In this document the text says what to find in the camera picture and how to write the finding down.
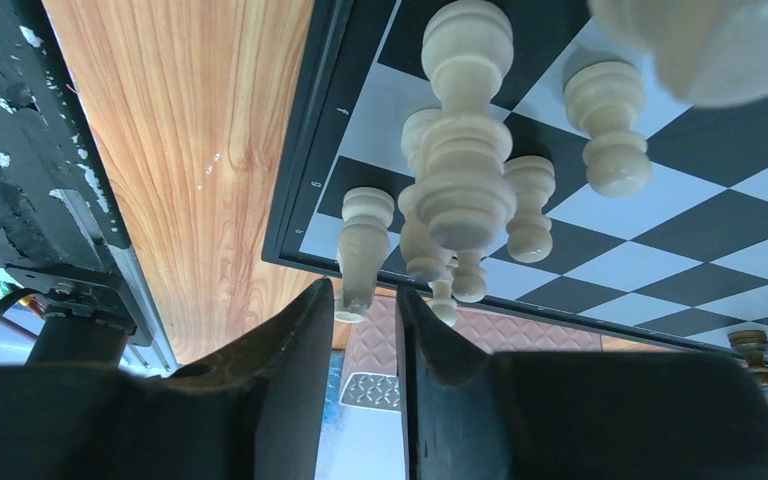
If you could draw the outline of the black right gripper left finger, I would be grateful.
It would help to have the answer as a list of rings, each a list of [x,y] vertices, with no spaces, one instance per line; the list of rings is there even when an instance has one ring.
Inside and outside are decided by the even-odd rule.
[[[0,366],[0,479],[311,479],[333,336],[325,278],[168,377]]]

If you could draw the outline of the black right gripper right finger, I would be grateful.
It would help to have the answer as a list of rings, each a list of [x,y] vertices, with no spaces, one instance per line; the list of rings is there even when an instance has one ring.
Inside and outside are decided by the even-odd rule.
[[[768,479],[768,401],[707,353],[502,351],[396,296],[410,479]]]

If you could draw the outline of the metal tin box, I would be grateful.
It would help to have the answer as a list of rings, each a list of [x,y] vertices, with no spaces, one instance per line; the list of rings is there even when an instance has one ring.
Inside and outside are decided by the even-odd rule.
[[[377,297],[367,319],[352,328],[342,368],[341,404],[400,410],[395,314],[393,298]],[[489,353],[602,349],[601,336],[595,333],[469,308],[458,312],[453,329]]]

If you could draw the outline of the white chess pawn second row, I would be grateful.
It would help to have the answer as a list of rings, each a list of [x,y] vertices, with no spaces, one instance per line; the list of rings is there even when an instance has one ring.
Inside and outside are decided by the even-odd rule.
[[[645,137],[633,129],[646,106],[640,72],[603,61],[574,74],[563,90],[567,119],[589,141],[582,159],[591,188],[608,198],[642,190],[652,176]]]
[[[430,283],[432,296],[427,304],[446,325],[457,323],[457,302],[476,303],[487,292],[487,272],[481,266],[484,251],[459,252],[447,264],[443,276]]]
[[[506,225],[508,253],[518,262],[539,262],[553,248],[552,221],[542,209],[556,189],[554,166],[541,156],[521,156],[504,164],[504,178],[517,202],[515,215]]]

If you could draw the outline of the white chess pawn corner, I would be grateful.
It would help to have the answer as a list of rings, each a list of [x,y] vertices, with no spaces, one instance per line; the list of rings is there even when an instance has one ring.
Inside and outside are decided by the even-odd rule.
[[[335,319],[339,322],[360,323],[365,319],[378,273],[390,253],[388,227],[394,208],[393,198],[377,188],[357,187],[344,195],[344,226],[337,241],[342,275],[341,289],[335,295]]]

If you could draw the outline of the black white chessboard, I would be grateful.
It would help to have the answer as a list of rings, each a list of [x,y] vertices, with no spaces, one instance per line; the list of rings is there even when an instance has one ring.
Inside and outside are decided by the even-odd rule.
[[[504,1],[512,69],[491,104],[516,157],[554,166],[545,205],[553,248],[524,264],[505,234],[482,263],[483,306],[638,341],[725,351],[728,334],[768,336],[768,98],[704,109],[674,100],[652,61],[607,37],[583,1]],[[263,257],[334,274],[345,193],[398,196],[413,181],[401,130],[438,99],[420,48],[437,1],[318,1],[276,183]],[[653,175],[610,199],[587,183],[587,137],[567,121],[562,90],[606,60],[641,73],[646,108],[635,130]]]

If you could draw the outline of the white chess piece being passed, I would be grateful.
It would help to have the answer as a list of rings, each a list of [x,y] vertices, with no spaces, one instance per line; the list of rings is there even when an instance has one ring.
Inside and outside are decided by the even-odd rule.
[[[768,97],[768,1],[591,1],[618,43],[653,59],[660,85],[697,106]]]

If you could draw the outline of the white chess knight bottom row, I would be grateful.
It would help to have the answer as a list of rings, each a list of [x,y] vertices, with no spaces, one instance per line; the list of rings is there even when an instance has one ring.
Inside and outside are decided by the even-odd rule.
[[[439,108],[417,111],[404,122],[401,135],[402,153],[414,175],[414,183],[405,187],[398,197],[398,207],[405,219],[400,232],[400,252],[407,273],[422,283],[441,279],[452,257],[450,250],[432,239],[429,221],[420,209],[425,199],[421,185],[427,170],[423,141],[432,123],[440,116]]]

